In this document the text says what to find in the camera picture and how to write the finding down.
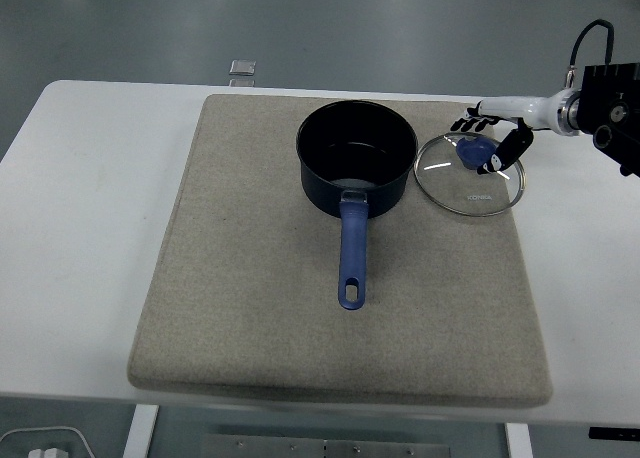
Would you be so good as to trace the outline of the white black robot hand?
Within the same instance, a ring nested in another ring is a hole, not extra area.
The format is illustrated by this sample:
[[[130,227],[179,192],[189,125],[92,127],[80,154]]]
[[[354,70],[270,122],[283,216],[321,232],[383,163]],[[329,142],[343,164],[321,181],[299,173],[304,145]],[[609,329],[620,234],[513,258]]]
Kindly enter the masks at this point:
[[[576,136],[579,132],[571,117],[579,92],[560,91],[551,97],[488,97],[467,108],[452,125],[453,132],[479,133],[487,125],[499,121],[514,123],[513,129],[497,146],[491,157],[479,165],[479,174],[497,173],[511,167],[533,142],[535,131],[550,130],[560,136]]]

